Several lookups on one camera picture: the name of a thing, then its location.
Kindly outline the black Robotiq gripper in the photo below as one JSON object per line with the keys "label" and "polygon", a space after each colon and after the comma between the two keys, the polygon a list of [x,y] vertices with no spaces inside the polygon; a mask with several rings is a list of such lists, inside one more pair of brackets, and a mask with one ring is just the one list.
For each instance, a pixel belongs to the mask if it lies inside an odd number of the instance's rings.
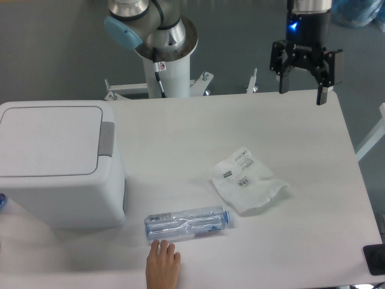
{"label": "black Robotiq gripper", "polygon": [[272,44],[269,68],[279,79],[279,93],[289,91],[289,73],[294,67],[312,70],[318,83],[316,104],[327,101],[328,92],[343,80],[344,51],[323,51],[331,11],[313,13],[288,10],[286,40]]}

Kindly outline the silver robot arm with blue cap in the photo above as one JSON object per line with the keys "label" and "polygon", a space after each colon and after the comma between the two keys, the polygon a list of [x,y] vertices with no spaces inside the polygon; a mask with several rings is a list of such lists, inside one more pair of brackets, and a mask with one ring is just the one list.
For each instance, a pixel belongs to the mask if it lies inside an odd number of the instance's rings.
{"label": "silver robot arm with blue cap", "polygon": [[[289,74],[303,69],[315,78],[316,103],[343,78],[343,51],[329,51],[325,44],[331,21],[331,1],[288,1],[286,36],[271,47],[269,68],[279,81],[279,93],[289,90]],[[194,24],[180,13],[179,1],[109,1],[104,20],[108,34],[143,61],[146,82],[108,86],[116,98],[122,93],[147,92],[150,98],[203,96],[213,79],[208,72],[190,77],[190,56],[198,44]]]}

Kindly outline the person's bare hand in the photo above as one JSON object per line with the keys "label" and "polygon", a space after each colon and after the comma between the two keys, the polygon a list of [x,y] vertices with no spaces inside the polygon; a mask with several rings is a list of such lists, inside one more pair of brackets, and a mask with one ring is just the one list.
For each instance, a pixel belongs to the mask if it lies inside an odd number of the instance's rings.
{"label": "person's bare hand", "polygon": [[181,254],[176,246],[167,240],[154,240],[146,260],[147,288],[176,288]]}

